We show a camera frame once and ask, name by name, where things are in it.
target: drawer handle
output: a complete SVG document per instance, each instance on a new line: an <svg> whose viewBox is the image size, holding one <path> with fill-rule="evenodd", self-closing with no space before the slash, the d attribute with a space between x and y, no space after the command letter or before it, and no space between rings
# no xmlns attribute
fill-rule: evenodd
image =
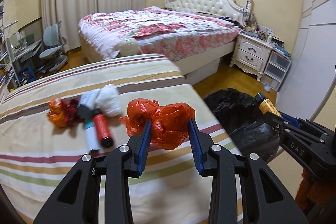
<svg viewBox="0 0 336 224"><path fill-rule="evenodd" d="M253 49L253 48L249 48L249 51L250 51L250 50L253 50L253 51L254 51L254 53L256 53L256 52L257 52L257 51L256 51L255 49Z"/></svg>
<svg viewBox="0 0 336 224"><path fill-rule="evenodd" d="M248 61L253 61L253 58L249 59L249 58L247 57L247 55L245 55L245 57L246 57L246 59L247 59Z"/></svg>

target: white tufted headboard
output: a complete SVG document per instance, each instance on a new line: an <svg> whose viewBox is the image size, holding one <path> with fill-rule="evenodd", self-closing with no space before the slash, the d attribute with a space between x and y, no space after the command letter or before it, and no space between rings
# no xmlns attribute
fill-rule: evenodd
<svg viewBox="0 0 336 224"><path fill-rule="evenodd" d="M243 26L246 25L243 15L244 8L237 5L235 0L165 0L165 5L178 12L202 12L217 16L229 16Z"/></svg>

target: black garbage bag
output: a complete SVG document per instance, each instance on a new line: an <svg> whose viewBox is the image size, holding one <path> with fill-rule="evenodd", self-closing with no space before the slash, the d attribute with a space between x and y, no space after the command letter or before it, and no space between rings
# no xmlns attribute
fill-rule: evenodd
<svg viewBox="0 0 336 224"><path fill-rule="evenodd" d="M213 92L203 100L243 156L257 153L265 162L273 159L280 137L264 123L263 114L252 96L225 89Z"/></svg>

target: striped bedspread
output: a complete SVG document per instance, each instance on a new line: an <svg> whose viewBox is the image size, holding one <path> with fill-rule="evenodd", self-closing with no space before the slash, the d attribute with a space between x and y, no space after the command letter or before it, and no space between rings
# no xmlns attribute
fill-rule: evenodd
<svg viewBox="0 0 336 224"><path fill-rule="evenodd" d="M0 183L27 223L32 223L65 174L88 152L82 123L55 128L47 120L49 100L79 97L111 83L120 92L124 115L128 102L136 98L157 100L160 105L185 102L195 109L201 131L239 153L177 66L163 55L118 58L67 70L15 90L0 106ZM109 119L109 126L115 147L126 144L129 138L117 118ZM212 178L198 175L189 142L174 151L151 146L142 177L129 179L134 223L206 223L211 185ZM104 187L103 177L100 223L104 223ZM237 195L240 204L241 193Z"/></svg>

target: orange cloth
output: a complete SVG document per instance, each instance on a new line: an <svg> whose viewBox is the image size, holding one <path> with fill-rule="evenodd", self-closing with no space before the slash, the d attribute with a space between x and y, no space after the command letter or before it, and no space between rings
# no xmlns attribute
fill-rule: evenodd
<svg viewBox="0 0 336 224"><path fill-rule="evenodd" d="M47 113L48 119L58 128L66 127L66 109L67 105L60 99L51 100L49 102L50 111Z"/></svg>
<svg viewBox="0 0 336 224"><path fill-rule="evenodd" d="M336 177L317 182L305 169L303 169L302 177L303 180L295 198L295 202L301 210L305 210L310 202L325 205L336 193Z"/></svg>
<svg viewBox="0 0 336 224"><path fill-rule="evenodd" d="M126 126L129 137L140 134L145 122L151 121L152 144L174 150L188 137L189 120L195 118L195 110L185 103L159 106L157 101L135 99L128 103L127 115L119 121Z"/></svg>

